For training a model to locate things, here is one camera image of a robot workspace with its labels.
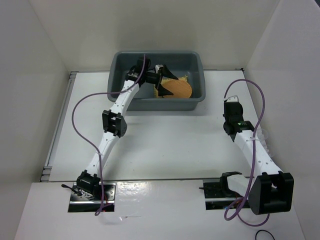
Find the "square bamboo mat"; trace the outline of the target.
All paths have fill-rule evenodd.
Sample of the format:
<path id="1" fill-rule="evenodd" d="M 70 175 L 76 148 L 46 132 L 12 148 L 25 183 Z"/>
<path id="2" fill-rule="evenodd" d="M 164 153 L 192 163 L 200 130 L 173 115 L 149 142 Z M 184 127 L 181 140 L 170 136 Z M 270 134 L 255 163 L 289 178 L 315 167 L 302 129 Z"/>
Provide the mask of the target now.
<path id="1" fill-rule="evenodd" d="M 173 79 L 170 79 L 170 78 L 163 78 L 162 81 L 161 81 L 161 84 L 163 85 L 165 82 L 169 81 L 169 80 L 173 80 Z M 181 76 L 181 77 L 178 77 L 178 80 L 182 80 L 182 81 L 186 81 L 188 82 L 188 76 L 187 75 L 184 75 L 184 76 Z M 158 96 L 158 90 L 153 88 L 154 90 L 154 97 L 155 98 L 164 98 L 164 97 L 159 97 Z"/>

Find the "round orange woven tray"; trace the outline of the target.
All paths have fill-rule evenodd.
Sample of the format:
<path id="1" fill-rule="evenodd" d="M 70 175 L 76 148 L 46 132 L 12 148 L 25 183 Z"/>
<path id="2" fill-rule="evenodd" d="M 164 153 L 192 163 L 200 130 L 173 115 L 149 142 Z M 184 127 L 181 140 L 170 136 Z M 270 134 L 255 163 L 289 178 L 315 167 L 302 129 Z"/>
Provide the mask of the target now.
<path id="1" fill-rule="evenodd" d="M 169 80 L 162 86 L 173 93 L 173 95 L 164 95 L 163 98 L 189 99 L 192 96 L 192 87 L 187 81 Z"/>

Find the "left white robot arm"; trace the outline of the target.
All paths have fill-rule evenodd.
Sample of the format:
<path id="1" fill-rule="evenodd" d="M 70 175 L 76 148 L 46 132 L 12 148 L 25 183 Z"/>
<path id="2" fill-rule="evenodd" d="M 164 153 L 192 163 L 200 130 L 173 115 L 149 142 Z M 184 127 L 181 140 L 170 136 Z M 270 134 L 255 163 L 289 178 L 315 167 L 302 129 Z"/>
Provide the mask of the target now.
<path id="1" fill-rule="evenodd" d="M 162 86 L 163 77 L 177 80 L 178 78 L 166 65 L 158 64 L 153 70 L 149 69 L 151 60 L 145 55 L 138 58 L 136 65 L 132 66 L 125 74 L 122 90 L 109 110 L 102 112 L 102 139 L 99 146 L 95 146 L 82 134 L 79 136 L 92 145 L 95 149 L 94 156 L 76 180 L 78 195 L 83 195 L 88 200 L 102 199 L 105 201 L 103 187 L 103 167 L 109 157 L 112 148 L 127 131 L 125 114 L 134 96 L 144 83 L 152 84 L 160 96 L 170 96 L 173 93 Z"/>

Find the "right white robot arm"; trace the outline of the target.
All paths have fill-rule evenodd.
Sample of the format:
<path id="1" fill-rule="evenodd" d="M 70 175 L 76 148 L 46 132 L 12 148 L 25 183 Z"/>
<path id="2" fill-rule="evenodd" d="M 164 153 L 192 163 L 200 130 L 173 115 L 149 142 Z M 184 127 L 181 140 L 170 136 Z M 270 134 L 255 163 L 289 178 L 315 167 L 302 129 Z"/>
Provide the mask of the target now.
<path id="1" fill-rule="evenodd" d="M 243 107 L 238 101 L 225 101 L 223 129 L 244 154 L 254 169 L 253 179 L 240 172 L 225 172 L 219 184 L 220 193 L 229 197 L 237 193 L 245 197 L 255 215 L 288 212 L 292 207 L 294 178 L 283 172 L 271 159 L 254 126 L 243 118 Z"/>

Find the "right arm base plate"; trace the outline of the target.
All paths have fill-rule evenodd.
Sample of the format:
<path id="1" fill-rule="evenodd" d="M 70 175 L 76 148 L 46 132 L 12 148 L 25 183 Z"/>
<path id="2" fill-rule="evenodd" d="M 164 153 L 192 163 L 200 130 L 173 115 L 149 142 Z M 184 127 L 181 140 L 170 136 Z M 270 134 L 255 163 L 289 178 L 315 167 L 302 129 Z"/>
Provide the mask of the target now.
<path id="1" fill-rule="evenodd" d="M 234 200 L 238 200 L 236 206 L 240 204 L 238 193 L 226 193 L 218 178 L 204 179 L 202 186 L 206 210 L 225 210 Z"/>

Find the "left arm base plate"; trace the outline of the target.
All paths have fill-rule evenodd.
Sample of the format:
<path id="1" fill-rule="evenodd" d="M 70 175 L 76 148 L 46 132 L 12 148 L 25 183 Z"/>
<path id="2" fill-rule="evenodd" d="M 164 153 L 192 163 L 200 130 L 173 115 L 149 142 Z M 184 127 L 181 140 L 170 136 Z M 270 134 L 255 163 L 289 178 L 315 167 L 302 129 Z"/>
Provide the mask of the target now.
<path id="1" fill-rule="evenodd" d="M 115 182 L 104 183 L 102 212 L 113 212 L 115 210 L 116 186 Z M 100 208 L 100 205 L 100 196 L 84 193 L 73 182 L 68 205 L 69 213 L 94 213 Z"/>

